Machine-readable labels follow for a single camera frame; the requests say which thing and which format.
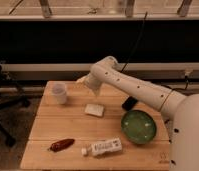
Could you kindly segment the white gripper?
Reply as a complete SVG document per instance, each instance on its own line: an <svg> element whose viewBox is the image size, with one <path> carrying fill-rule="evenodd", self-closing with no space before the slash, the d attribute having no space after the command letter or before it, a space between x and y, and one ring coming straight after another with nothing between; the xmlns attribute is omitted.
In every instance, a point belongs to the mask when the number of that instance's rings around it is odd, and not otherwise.
<svg viewBox="0 0 199 171"><path fill-rule="evenodd" d="M88 74L77 79L76 83L84 83L89 89L94 92L95 96L100 95L102 82L92 74Z"/></svg>

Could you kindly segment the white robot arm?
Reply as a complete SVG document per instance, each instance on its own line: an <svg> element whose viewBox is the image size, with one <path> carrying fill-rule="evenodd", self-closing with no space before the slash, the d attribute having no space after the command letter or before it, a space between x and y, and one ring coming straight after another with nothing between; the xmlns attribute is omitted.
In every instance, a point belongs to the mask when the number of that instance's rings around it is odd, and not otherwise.
<svg viewBox="0 0 199 171"><path fill-rule="evenodd" d="M117 70L118 61L107 56L78 79L95 94L109 84L173 120L169 171L199 171L199 94L184 95Z"/></svg>

